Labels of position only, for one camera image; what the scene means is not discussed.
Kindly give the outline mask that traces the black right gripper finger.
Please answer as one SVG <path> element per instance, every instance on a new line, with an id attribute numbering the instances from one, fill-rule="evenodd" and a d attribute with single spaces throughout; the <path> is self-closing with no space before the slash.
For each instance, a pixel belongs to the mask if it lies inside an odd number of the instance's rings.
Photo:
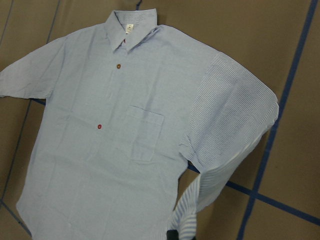
<path id="1" fill-rule="evenodd" d="M 166 232 L 167 240 L 179 240 L 179 233 L 175 229 L 170 229 Z"/>

